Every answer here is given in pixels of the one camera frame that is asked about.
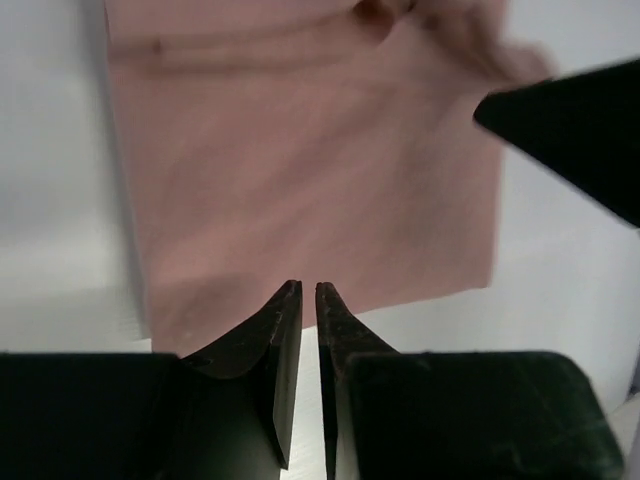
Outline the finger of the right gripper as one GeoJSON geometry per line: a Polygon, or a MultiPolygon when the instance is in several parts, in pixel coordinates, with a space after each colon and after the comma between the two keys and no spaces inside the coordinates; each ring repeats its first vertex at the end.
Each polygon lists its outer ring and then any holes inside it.
{"type": "Polygon", "coordinates": [[[638,60],[492,93],[473,118],[638,226],[638,60]]]}

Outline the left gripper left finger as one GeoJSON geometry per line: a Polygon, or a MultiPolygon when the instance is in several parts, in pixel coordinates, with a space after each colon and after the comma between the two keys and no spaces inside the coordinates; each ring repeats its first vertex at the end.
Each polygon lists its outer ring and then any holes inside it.
{"type": "Polygon", "coordinates": [[[302,285],[186,357],[5,353],[5,479],[276,479],[289,465],[302,285]]]}

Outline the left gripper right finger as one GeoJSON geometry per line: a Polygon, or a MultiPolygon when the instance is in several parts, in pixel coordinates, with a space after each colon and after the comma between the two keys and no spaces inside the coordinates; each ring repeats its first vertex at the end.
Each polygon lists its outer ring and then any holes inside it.
{"type": "Polygon", "coordinates": [[[549,351],[393,349],[336,288],[315,293],[331,479],[619,479],[589,378],[549,351]]]}

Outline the pink printed t-shirt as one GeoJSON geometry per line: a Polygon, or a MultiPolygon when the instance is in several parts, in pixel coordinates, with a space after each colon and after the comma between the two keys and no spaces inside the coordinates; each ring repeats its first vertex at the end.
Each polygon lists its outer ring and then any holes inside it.
{"type": "Polygon", "coordinates": [[[502,146],[473,113],[546,79],[504,1],[108,1],[111,105],[154,349],[285,281],[357,313],[487,286],[502,146]]]}

